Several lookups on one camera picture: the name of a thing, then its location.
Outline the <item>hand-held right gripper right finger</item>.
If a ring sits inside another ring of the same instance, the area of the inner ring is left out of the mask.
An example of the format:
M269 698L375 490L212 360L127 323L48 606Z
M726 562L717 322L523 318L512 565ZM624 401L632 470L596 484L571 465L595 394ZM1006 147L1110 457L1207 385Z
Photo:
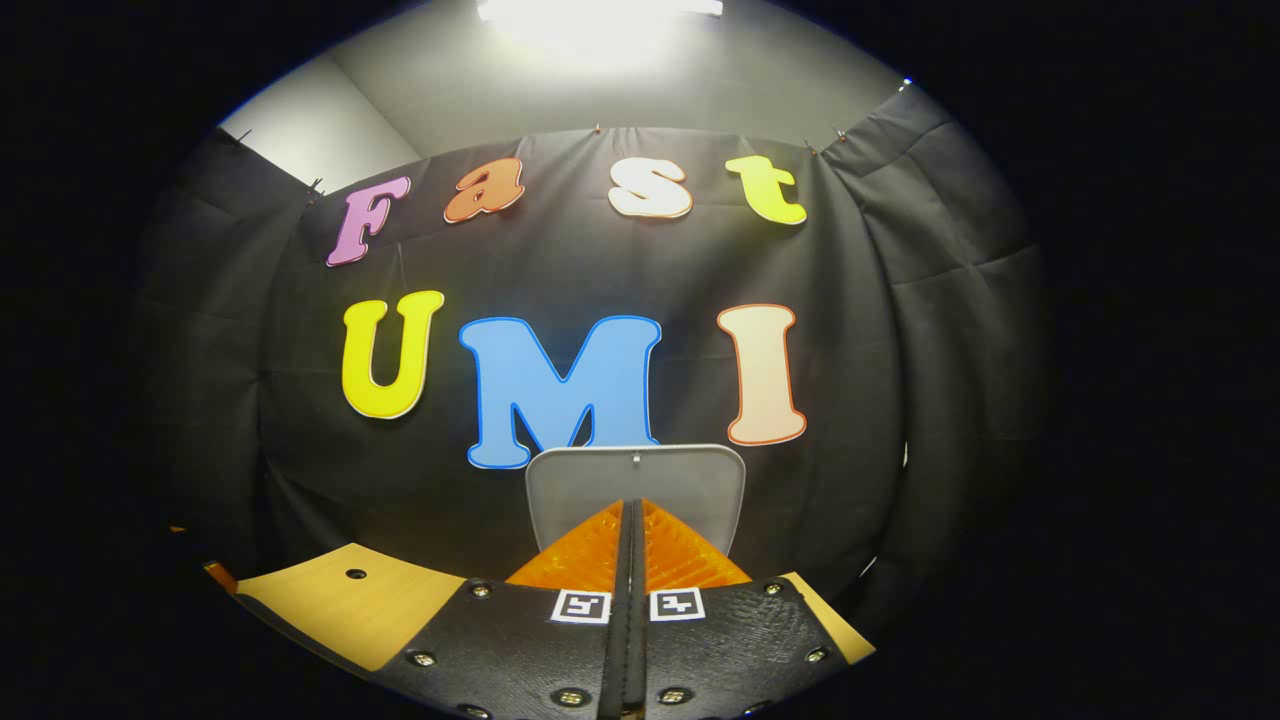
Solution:
M628 707L754 717L841 669L841 619L795 573L753 580L662 506L635 503Z

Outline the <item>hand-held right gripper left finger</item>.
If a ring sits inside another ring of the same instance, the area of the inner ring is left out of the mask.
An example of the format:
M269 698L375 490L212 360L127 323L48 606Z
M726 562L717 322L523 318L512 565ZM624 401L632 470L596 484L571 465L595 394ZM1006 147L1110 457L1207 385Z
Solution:
M620 719L634 506L602 507L512 582L472 578L385 665L385 685L457 719Z

